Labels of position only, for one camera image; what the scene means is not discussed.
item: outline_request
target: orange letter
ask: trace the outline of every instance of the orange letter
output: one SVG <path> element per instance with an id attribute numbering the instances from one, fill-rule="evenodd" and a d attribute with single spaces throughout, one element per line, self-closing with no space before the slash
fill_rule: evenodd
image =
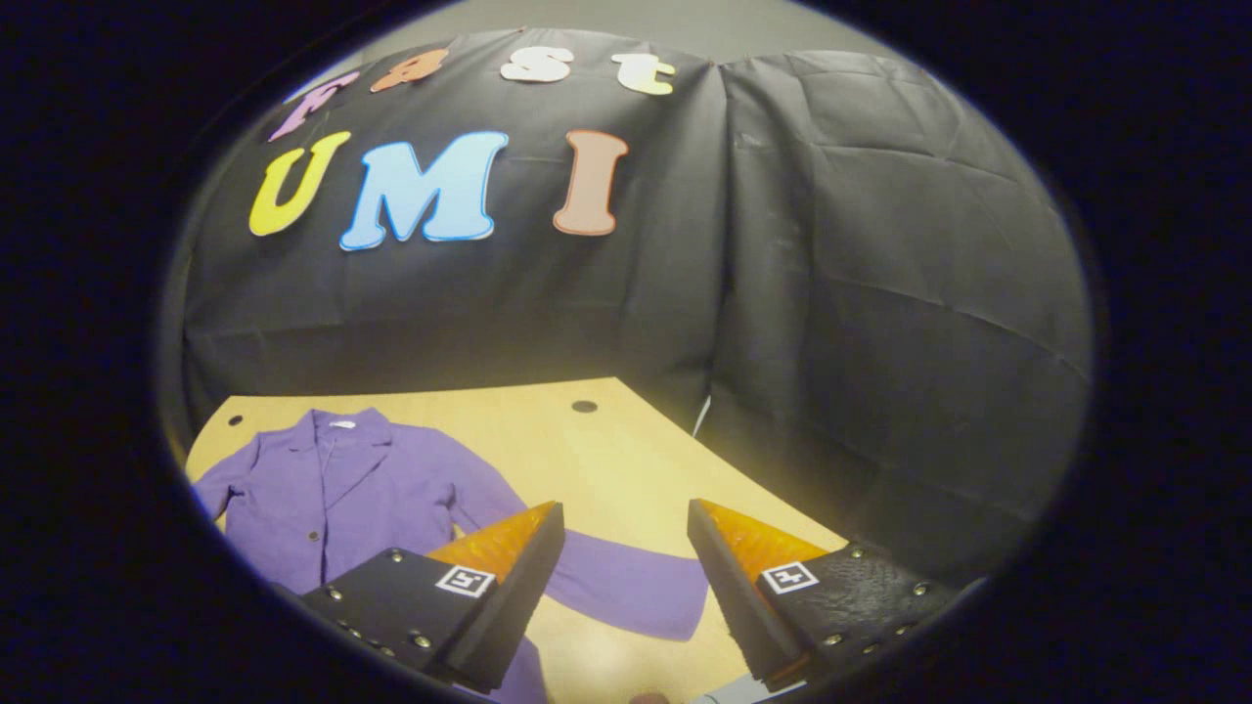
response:
<path id="1" fill-rule="evenodd" d="M 552 217 L 552 224 L 570 234 L 608 234 L 617 227 L 608 213 L 613 168 L 630 148 L 611 134 L 587 129 L 571 130 L 565 139 L 573 147 L 573 173 L 565 208 Z"/>
<path id="2" fill-rule="evenodd" d="M 377 83 L 369 86 L 369 93 L 382 93 L 388 88 L 399 85 L 402 83 L 409 83 L 413 80 L 422 80 L 423 78 L 433 74 L 434 71 L 443 68 L 439 61 L 448 55 L 447 49 L 434 49 L 424 54 L 418 54 L 412 59 L 407 59 L 392 66 L 392 70 L 387 71 L 387 75 L 378 79 Z"/>

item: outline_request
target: yellow letter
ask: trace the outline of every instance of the yellow letter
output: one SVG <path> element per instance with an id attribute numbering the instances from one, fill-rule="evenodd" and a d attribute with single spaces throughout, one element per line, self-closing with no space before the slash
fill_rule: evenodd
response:
<path id="1" fill-rule="evenodd" d="M 617 69 L 617 83 L 631 90 L 649 95 L 669 95 L 674 86 L 656 80 L 656 74 L 674 75 L 677 69 L 662 64 L 652 54 L 613 54 L 612 60 L 622 65 Z"/>
<path id="2" fill-rule="evenodd" d="M 349 137 L 352 137 L 351 133 L 337 132 L 323 137 L 309 148 L 313 155 L 309 158 L 308 168 L 304 169 L 304 178 L 295 188 L 295 195 L 292 195 L 290 200 L 282 205 L 278 204 L 278 189 L 283 187 L 287 173 L 292 170 L 292 164 L 304 154 L 304 150 L 292 149 L 269 164 L 265 169 L 265 180 L 262 182 L 260 190 L 257 192 L 257 200 L 252 204 L 252 215 L 248 218 L 248 227 L 253 234 L 257 237 L 274 234 L 287 229 L 304 214 L 309 203 L 313 202 L 318 187 L 322 185 L 322 177 L 326 175 L 326 168 L 331 164 L 331 157 Z"/>

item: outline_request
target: blue letter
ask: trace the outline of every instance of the blue letter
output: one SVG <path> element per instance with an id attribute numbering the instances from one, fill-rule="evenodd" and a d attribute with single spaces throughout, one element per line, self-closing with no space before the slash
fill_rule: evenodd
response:
<path id="1" fill-rule="evenodd" d="M 378 224 L 379 210 L 386 207 L 396 239 L 404 242 L 422 219 L 426 207 L 434 200 L 434 215 L 422 228 L 422 234 L 434 242 L 449 239 L 482 239 L 496 223 L 487 217 L 487 177 L 496 153 L 508 144 L 501 132 L 472 132 L 452 140 L 426 173 L 417 163 L 413 147 L 396 142 L 376 147 L 361 158 L 366 164 L 366 182 L 361 187 L 357 213 L 352 227 L 339 238 L 344 249 L 378 247 L 387 230 Z"/>

